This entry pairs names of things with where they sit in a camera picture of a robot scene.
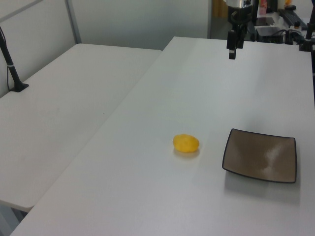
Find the white table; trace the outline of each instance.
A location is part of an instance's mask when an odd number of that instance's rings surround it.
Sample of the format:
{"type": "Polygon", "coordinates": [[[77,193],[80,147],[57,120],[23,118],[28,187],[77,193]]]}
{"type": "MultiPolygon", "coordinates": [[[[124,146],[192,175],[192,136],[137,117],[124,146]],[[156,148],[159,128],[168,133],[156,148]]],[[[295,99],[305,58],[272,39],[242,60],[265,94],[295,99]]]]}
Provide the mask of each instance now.
{"type": "Polygon", "coordinates": [[[174,38],[12,236],[312,236],[314,142],[309,53],[174,38]],[[231,128],[295,137],[297,182],[224,171],[231,128]],[[180,133],[198,153],[174,151],[180,133]]]}
{"type": "Polygon", "coordinates": [[[0,99],[0,204],[29,211],[161,51],[78,44],[0,99]]]}

